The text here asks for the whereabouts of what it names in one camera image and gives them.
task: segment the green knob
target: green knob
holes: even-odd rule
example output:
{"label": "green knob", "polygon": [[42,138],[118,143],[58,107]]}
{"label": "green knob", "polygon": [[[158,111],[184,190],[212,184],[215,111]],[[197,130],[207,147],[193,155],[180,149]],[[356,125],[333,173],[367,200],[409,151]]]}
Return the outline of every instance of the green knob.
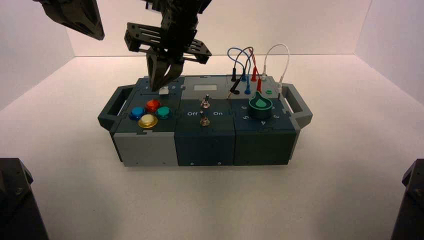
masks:
{"label": "green knob", "polygon": [[254,93],[254,97],[249,100],[248,114],[254,119],[267,119],[273,114],[273,102],[263,97],[259,91]]}

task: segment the white wall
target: white wall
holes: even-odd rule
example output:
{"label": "white wall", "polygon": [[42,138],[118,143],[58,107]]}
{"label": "white wall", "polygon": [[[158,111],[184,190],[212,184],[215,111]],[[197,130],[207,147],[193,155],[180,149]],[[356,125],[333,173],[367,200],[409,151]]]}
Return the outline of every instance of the white wall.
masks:
{"label": "white wall", "polygon": [[355,52],[422,104],[423,10],[423,0],[373,0]]}
{"label": "white wall", "polygon": [[[353,54],[371,0],[212,0],[199,16],[196,38],[214,55],[231,46],[254,46],[265,54],[284,42],[294,54]],[[160,26],[161,15],[141,0],[97,0],[106,37],[68,29],[76,56],[129,56],[127,22]],[[275,53],[284,53],[283,49]]]}
{"label": "white wall", "polygon": [[40,3],[0,0],[0,110],[74,57]]}

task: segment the red button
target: red button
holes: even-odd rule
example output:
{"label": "red button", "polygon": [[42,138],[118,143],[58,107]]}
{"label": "red button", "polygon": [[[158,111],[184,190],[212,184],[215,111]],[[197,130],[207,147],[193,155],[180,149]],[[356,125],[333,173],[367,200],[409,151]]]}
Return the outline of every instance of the red button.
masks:
{"label": "red button", "polygon": [[161,102],[159,100],[153,99],[146,103],[146,110],[149,113],[154,113],[161,106]]}

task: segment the green button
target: green button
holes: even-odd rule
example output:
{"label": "green button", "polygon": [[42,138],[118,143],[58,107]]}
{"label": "green button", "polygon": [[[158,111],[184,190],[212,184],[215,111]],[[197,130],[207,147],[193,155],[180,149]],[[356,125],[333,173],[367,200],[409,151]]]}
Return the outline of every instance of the green button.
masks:
{"label": "green button", "polygon": [[267,103],[264,102],[262,99],[259,99],[258,101],[256,101],[256,107],[258,108],[264,108],[267,106]]}
{"label": "green button", "polygon": [[171,110],[170,110],[170,108],[169,108],[169,107],[167,107],[167,106],[159,107],[159,108],[156,110],[156,116],[157,116],[159,119],[167,119],[167,118],[169,118],[170,113],[171,113]]}

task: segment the red cable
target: red cable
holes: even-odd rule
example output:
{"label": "red cable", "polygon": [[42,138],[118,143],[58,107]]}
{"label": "red cable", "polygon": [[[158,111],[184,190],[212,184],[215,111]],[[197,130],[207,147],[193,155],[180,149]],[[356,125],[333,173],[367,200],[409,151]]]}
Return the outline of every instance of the red cable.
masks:
{"label": "red cable", "polygon": [[261,77],[259,77],[259,72],[258,72],[258,69],[256,68],[255,55],[254,55],[252,49],[250,49],[250,48],[249,48],[249,52],[250,52],[250,54],[252,56],[253,65],[254,65],[251,81],[252,82],[256,82],[257,81],[256,91],[259,91],[260,93],[262,93],[262,80],[261,80]]}

